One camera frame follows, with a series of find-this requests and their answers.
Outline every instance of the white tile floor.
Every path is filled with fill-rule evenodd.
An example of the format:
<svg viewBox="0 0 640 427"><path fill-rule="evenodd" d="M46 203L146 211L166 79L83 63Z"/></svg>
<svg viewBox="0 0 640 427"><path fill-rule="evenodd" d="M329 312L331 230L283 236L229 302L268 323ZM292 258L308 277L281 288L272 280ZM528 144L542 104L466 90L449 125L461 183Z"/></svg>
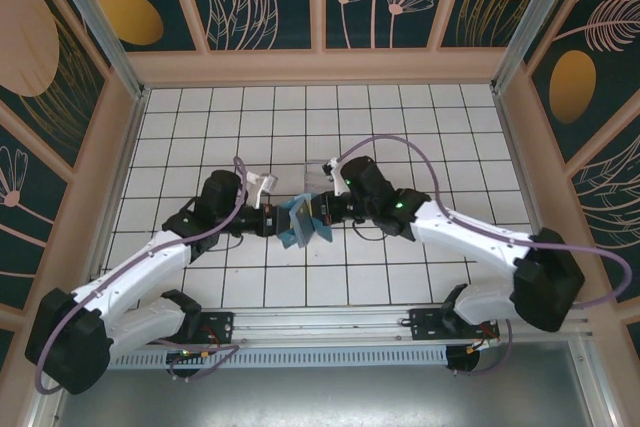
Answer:
<svg viewBox="0 0 640 427"><path fill-rule="evenodd" d="M167 89L152 92L104 269L144 245L217 168L240 155L278 178L277 202L304 189L305 161L328 160L372 133L394 133L434 161L445 203L506 228L530 231L518 181L488 86L349 85ZM406 146L364 147L396 187L433 192ZM369 238L380 232L365 224ZM183 289L205 308L384 305L442 302L491 269L435 245L362 240L349 227L334 242L285 250L275 239L223 235L215 251L163 280L143 301Z"/></svg>

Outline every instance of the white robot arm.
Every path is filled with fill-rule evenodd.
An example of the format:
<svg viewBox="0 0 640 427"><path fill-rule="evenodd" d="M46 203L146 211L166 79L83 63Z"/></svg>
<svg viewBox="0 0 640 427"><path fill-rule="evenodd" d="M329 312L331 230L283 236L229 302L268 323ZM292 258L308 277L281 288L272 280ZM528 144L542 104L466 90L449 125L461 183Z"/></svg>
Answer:
<svg viewBox="0 0 640 427"><path fill-rule="evenodd" d="M304 197L308 200L304 202L301 196L281 206L259 202L262 192L273 188L276 179L252 174L251 180L257 187L251 189L252 197L244 199L245 205L223 232L235 236L276 235L287 247L293 243L285 243L284 239L295 235L300 246L308 241L307 234L309 229L313 233L313 226L330 228L345 219L371 219L387 235L447 247L492 267L499 274L500 281L462 284L452 290L442 306L443 323L451 334L469 325L516 317L543 330L560 328L584 283L573 257L568 253L537 251L493 240L456 225L449 217L455 215L484 231L512 240L533 238L561 243L561 237L555 232L543 229L537 236L530 236L499 229L452 210L443 212L424 193L394 189L369 157L359 157L344 165L334 159L325 172L334 181L334 191ZM232 172L213 172L205 182L202 195L171 216L163 224L163 230L140 252L70 294L59 289L47 294L32 328L27 358L37 363L60 319L87 299L90 300L84 308L65 327L64 335L54 342L45 363L45 372L71 393L80 393L93 385L110 359L177 333L191 339L199 327L201 309L197 302L179 291L166 292L161 299L140 309L129 309L155 284L217 244L219 233L197 242L181 241L202 233L208 235L207 232L229 217L236 202L239 180ZM173 245L152 253L154 247L167 243ZM130 265L140 254L147 255ZM126 273L118 276L125 268ZM96 288L114 276L117 278L95 296Z"/></svg>

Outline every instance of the enclosure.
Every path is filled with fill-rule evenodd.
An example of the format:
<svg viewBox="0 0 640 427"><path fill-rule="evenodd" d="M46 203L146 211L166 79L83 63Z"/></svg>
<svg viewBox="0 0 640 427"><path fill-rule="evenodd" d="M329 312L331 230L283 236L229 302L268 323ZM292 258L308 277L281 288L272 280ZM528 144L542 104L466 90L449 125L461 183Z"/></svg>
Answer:
<svg viewBox="0 0 640 427"><path fill-rule="evenodd" d="M121 425L635 425L638 2L0 0L0 423L112 425L118 412ZM512 319L502 371L454 378L443 356L455 342L412 340L398 320L491 282L490 266L369 222L302 249L223 234L132 307L178 289L233 313L244 360L172 384L143 349L112 359L90 392L37 394L25 348L47 292L139 251L236 155L278 178L263 199L277 205L331 189L322 163L374 134L423 149L448 207L617 253L631 285L558 333ZM433 194L406 145L358 155L395 187ZM575 258L580 301L623 280L613 261ZM347 357L315 357L326 352ZM273 360L284 354L307 365Z"/></svg>

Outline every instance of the black grout line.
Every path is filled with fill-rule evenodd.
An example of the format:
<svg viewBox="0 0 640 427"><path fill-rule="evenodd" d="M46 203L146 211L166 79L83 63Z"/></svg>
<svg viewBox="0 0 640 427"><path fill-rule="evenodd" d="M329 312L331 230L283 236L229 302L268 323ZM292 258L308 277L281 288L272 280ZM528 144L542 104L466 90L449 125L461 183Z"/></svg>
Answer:
<svg viewBox="0 0 640 427"><path fill-rule="evenodd" d="M427 87L427 89L429 90L429 96L431 96L431 87ZM398 86L398 95L400 96L400 110L402 111L402 122L404 123L405 138L409 140L409 134L406 133L407 119L404 116L404 105L402 100L402 90L400 89L400 86ZM411 147L409 147L408 145L407 145L407 153L409 154L409 164L411 165L411 179L413 180L413 188L417 189L416 175L414 173L414 167L413 167L413 164L415 162L411 162ZM422 244L421 247L422 247L422 256L424 258L424 269L427 272L427 283L429 284L429 295L431 297L431 301L433 301L433 294L431 292L431 279L429 277L429 260L427 259L427 249L425 248L424 244ZM391 299L391 287L389 287L389 299Z"/></svg>
<svg viewBox="0 0 640 427"><path fill-rule="evenodd" d="M236 157L240 152L240 129L242 128L242 106L244 104L244 87L242 88L242 96L240 98L240 117L238 119L238 135L236 135ZM224 308L224 292L227 283L227 269L229 268L229 236L227 236L227 250L224 254L224 273L222 274L222 294L220 294L220 308Z"/></svg>
<svg viewBox="0 0 640 427"><path fill-rule="evenodd" d="M273 136L276 129L276 90L273 89L273 110L271 111L271 152L269 153L269 172L273 171ZM264 281L262 286L262 306L267 306L267 267L269 266L269 239L264 245Z"/></svg>
<svg viewBox="0 0 640 427"><path fill-rule="evenodd" d="M336 87L336 106L338 106L338 87ZM304 160L305 160L305 172L304 172L304 181L307 180L307 88L304 88ZM309 306L309 249L304 249L304 306Z"/></svg>
<svg viewBox="0 0 640 427"><path fill-rule="evenodd" d="M352 137L350 135L343 135L342 137ZM445 162L449 163L449 164L455 164L455 163L461 163L461 162L473 162L473 163L486 163L486 164L490 164L492 162L511 162L511 159L491 159L491 160L477 160L477 159L456 159L456 160L434 160L431 163L433 164L444 164ZM386 164L422 164L422 159L420 160L412 160L411 162L406 161L406 160L382 160L382 161L376 161L376 164L381 164L381 165L386 165ZM268 165L268 162L251 162L247 165ZM306 165L306 162L285 162L285 163L279 163L279 162L274 162L272 164L275 167L282 167L282 166L299 166L299 165ZM199 168L203 168L203 167L224 167L224 168L230 168L232 165L231 164L213 164L213 163L203 163L203 164L189 164L189 165L184 165L184 164L180 164L180 165L170 165L170 168L181 168L181 167L199 167ZM138 165L136 167L130 167L129 170L136 170L136 169L163 169L164 167L162 165Z"/></svg>
<svg viewBox="0 0 640 427"><path fill-rule="evenodd" d="M336 86L336 102L337 102L337 95L338 95L338 86ZM367 97L369 96L369 86L367 86ZM342 135L340 135L340 109L338 110L338 152L339 155L342 155ZM344 242L344 281L345 281L345 288L346 288L346 293L347 293L347 305L350 305L349 303L349 261L347 260L347 235L346 232L342 232L342 241Z"/></svg>
<svg viewBox="0 0 640 427"><path fill-rule="evenodd" d="M371 132L373 135L375 135L375 132L373 130L373 109L371 108L371 91L369 90L369 86L367 86L367 97L369 98L369 119L371 121ZM377 149L376 149L376 143L371 142L371 144L373 145L373 159L376 161L378 161L378 155L377 155ZM385 273L387 274L387 293L389 294L389 304L391 304L391 278L389 276L389 258L387 257L387 242L383 239L382 240L382 249L384 251L384 265L385 265Z"/></svg>
<svg viewBox="0 0 640 427"><path fill-rule="evenodd" d="M502 134L504 135L504 132L502 131L497 131L497 130L479 130L477 132L464 132L464 131L453 131L453 132L433 132L433 131L427 131L427 132L385 132L388 134L408 134L408 135L436 135L438 133L442 134L442 135L486 135L486 134ZM338 134L307 134L308 137L336 137ZM344 133L342 134L343 136L369 136L369 134L347 134ZM304 134L287 134L287 135L278 135L278 137L304 137ZM175 137L140 137L139 140L173 140L173 139L235 139L238 137L242 137L242 138L252 138L252 137L270 137L269 135L205 135L205 136L189 136L189 137L182 137L182 136L175 136Z"/></svg>

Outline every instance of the cable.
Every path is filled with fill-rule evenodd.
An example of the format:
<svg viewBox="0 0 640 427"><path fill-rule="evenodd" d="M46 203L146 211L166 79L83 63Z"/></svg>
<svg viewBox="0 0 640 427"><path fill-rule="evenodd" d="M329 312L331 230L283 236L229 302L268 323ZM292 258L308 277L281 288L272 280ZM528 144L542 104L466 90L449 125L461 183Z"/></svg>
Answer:
<svg viewBox="0 0 640 427"><path fill-rule="evenodd" d="M447 209L447 207L442 202L442 198L440 196L440 184L438 183L436 172L433 169L433 165L431 164L431 161L427 158L424 152L422 152L418 148L418 146L416 146L415 144L413 144L412 142L406 139L403 139L402 137L398 137L396 135L389 135L389 134L380 134L380 135L374 135L372 137L369 137L368 139L358 142L356 145L354 145L349 150L347 150L344 154L338 157L337 159L338 163L342 162L347 156L351 155L353 152L355 152L357 149L359 149L363 145L366 145L369 142L373 142L374 140L378 140L378 139L390 139L390 140L396 140L398 142L402 142L403 144L412 148L420 156L420 158L424 161L427 168L429 169L429 173L431 174L431 178L433 179L434 196L435 196L436 204L438 204L438 208L444 215L446 215L447 219L450 222L453 222L454 224L457 224L460 227L464 227L465 229L475 232L476 234L483 235L485 237L488 237L493 240L497 240L499 242L505 242L506 244L509 244L509 245L518 245L521 247L529 247L534 249L560 250L560 251L568 251L568 252L584 252L588 254L596 254L596 255L600 255L602 257L611 259L617 262L618 264L620 264L620 266L624 271L624 278L622 279L622 282L620 282L620 284L615 289L613 289L611 292L597 299L589 300L587 302L575 303L573 304L573 308L586 309L587 307L593 307L595 305L600 305L605 302L609 302L610 300L614 300L616 297L622 294L622 292L624 292L627 289L627 287L629 287L629 285L631 284L631 280L633 278L633 271L631 270L631 265L629 265L629 263L625 259L623 259L621 256L619 256L618 254L614 254L613 252L609 252L607 250L600 249L597 247L554 244L554 243L546 243L546 242L532 242L527 240L512 239L500 234L488 232L482 229L481 227L475 226L473 224L469 224L467 222L464 222L458 219L455 215L449 213L449 209Z"/></svg>
<svg viewBox="0 0 640 427"><path fill-rule="evenodd" d="M384 239L387 238L387 234L382 234L382 237L379 237L377 239L370 239L369 237L365 237L364 235L362 235L360 233L360 231L356 227L356 221L355 220L353 222L351 222L351 228L357 234L358 237L360 237L362 240L366 240L367 242L380 242L381 240L384 240Z"/></svg>
<svg viewBox="0 0 640 427"><path fill-rule="evenodd" d="M504 356L491 367L471 372L462 372L462 374L468 375L470 377L493 374L500 370L507 363L507 360L509 360L509 357L511 357L511 351L513 350L513 330L511 329L511 322L509 322L509 319L505 319L505 323L507 324L507 336L509 340L507 341L507 351L504 353Z"/></svg>
<svg viewBox="0 0 640 427"><path fill-rule="evenodd" d="M80 312L89 302L91 302L93 299L95 299L100 292L102 292L107 287L109 287L109 285L111 285L117 279L122 277L125 273L127 273L131 268L136 266L139 262L144 260L146 257L155 255L156 253L160 252L161 250L166 249L168 247L173 247L174 245L188 244L188 243L191 243L191 242L197 242L198 240L204 239L205 237L209 237L210 235L213 235L213 234L216 234L216 233L220 232L222 229L224 229L233 220L233 218L238 214L238 212L242 208L242 205L244 204L245 196L247 194L247 170L245 168L244 162L242 162L242 159L240 157L236 156L236 157L233 158L233 164L238 169L238 171L240 172L240 176L242 178L242 187L240 189L240 194L236 198L236 205L235 205L233 211L229 214L229 216L226 219L224 219L220 224L216 225L214 228L212 228L211 230L209 230L207 232L204 232L204 233L198 234L198 235L194 235L193 237L187 237L186 239L172 240L171 242L166 242L164 244L158 245L156 247L151 248L148 251L145 251L145 252L141 253L140 255L138 255L137 257L135 257L131 261L129 261L120 270L116 271L111 277L109 277L107 280L105 280L105 282L103 284L101 284L98 287L96 287L96 289L93 292L91 292L89 295L87 295L87 297L85 297L82 301L80 301L80 303L78 303L73 309L71 309L67 313L67 315L65 315L62 318L60 323L58 325L56 325L56 327L53 329L53 331L49 335L49 338L47 339L47 342L44 344L44 347L42 348L42 352L40 353L40 357L38 358L38 364L36 366L35 384L36 384L36 390L40 394L42 394L42 395L55 394L56 392L59 392L62 389L61 385L58 385L58 386L56 386L56 387L54 387L52 389L47 389L44 385L42 385L42 374L44 372L45 361L47 360L47 357L49 356L49 352L51 351L51 347L53 346L54 342L56 341L56 339L60 335L60 332L62 332L62 330L66 327L66 325L71 321L71 319L73 319L73 317L75 317L75 315L78 312Z"/></svg>
<svg viewBox="0 0 640 427"><path fill-rule="evenodd" d="M160 344L160 345L165 345L167 347L173 347L175 349L180 349L180 350L190 350L190 351L194 351L194 352L203 352L203 353L206 353L207 356L211 355L211 354L215 354L217 352L224 352L224 351L227 351L227 350L231 351L227 355L222 357L218 362L213 364L211 367L207 367L206 369L201 369L198 372L196 372L195 374L193 374L193 375L191 375L189 377L186 377L185 378L185 382L191 382L193 380L198 380L198 379L201 379L202 377L206 377L209 374L213 374L216 370L218 370L218 368L220 368L220 366L222 364L224 364L227 360L229 360L231 357L233 357L235 355L235 353L238 352L238 350L240 350L240 346L239 345L225 345L223 347L216 347L214 349L210 349L210 348L202 348L202 347L200 347L198 345L180 345L180 344L175 344L173 342L169 342L168 340L164 340L164 339L158 339L154 343ZM181 359L179 357L177 357L169 365L169 373L173 376L174 379L177 378L177 375L174 372L173 368L176 366L176 364L180 360Z"/></svg>
<svg viewBox="0 0 640 427"><path fill-rule="evenodd" d="M227 247L225 249L212 249L212 250L209 250L208 252L225 252L227 250L237 249L238 247L240 247L242 245L242 242L244 242L244 235L240 234L240 240L233 247Z"/></svg>
<svg viewBox="0 0 640 427"><path fill-rule="evenodd" d="M482 331L483 331L486 335L488 335L488 336L490 336L490 337L493 337L494 339L498 339L498 338L499 338L496 334L494 334L494 333L491 331L491 329L489 329L489 328L488 328L487 326L485 326L484 324L480 324L480 328L482 329Z"/></svg>

